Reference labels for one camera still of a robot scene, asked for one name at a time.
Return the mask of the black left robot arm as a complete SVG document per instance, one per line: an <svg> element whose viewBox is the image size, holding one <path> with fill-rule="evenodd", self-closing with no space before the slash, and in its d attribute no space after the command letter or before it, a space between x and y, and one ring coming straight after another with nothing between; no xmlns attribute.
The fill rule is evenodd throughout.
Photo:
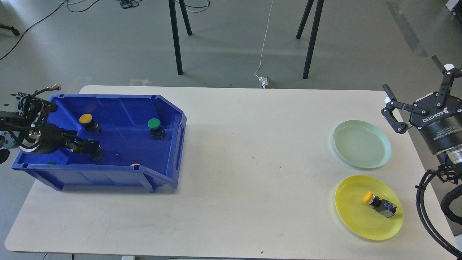
<svg viewBox="0 0 462 260"><path fill-rule="evenodd" d="M46 91L59 91L61 88L60 84L55 84L33 94L19 92L15 111L1 111L1 163L8 159L10 150L14 148L29 155L51 154L66 148L74 154L88 154L94 161L104 158L97 140L81 138L74 130L48 123L48 117L58 107L38 95Z"/></svg>

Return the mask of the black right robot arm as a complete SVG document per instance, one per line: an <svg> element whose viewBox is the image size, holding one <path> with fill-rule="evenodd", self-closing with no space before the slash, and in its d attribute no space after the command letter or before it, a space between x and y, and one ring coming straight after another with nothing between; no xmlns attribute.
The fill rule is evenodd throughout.
<svg viewBox="0 0 462 260"><path fill-rule="evenodd" d="M436 92L421 97L409 105L399 102L388 85L383 85L387 94L386 106L381 114L398 134L404 134L415 127L430 152L436 155L440 165L427 170L416 186L417 213L426 231L446 251L461 259L461 251L444 239L437 231L426 212L424 194L434 177L442 182L451 182L456 187L441 200L440 208L452 222L461 224L461 217L450 209L451 203L460 198L461 161L462 161L462 104L461 99L450 95L455 79L461 77L461 69L452 64L442 64L437 56L432 57L443 75L440 88Z"/></svg>

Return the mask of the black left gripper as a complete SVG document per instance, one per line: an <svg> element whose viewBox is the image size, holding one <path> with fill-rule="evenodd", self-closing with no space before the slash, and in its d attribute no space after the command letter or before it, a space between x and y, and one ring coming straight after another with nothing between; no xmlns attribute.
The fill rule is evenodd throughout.
<svg viewBox="0 0 462 260"><path fill-rule="evenodd" d="M39 131L35 143L23 144L19 149L30 155L50 154L60 148L69 148L74 154L99 155L102 152L98 141L76 135L76 130L67 130L48 123Z"/></svg>

